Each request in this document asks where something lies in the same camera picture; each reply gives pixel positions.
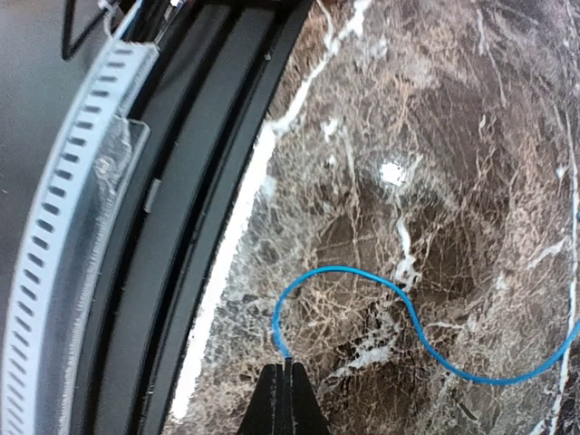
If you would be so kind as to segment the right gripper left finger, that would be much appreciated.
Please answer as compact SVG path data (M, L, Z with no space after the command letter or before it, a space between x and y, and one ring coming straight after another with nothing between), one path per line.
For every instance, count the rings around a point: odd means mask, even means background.
M282 434L284 369L281 364L263 367L237 434Z

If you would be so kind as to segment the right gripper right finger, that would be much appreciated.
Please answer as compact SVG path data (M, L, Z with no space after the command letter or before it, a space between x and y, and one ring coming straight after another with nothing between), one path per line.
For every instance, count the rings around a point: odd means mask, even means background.
M330 433L305 367L300 362L285 362L285 433Z

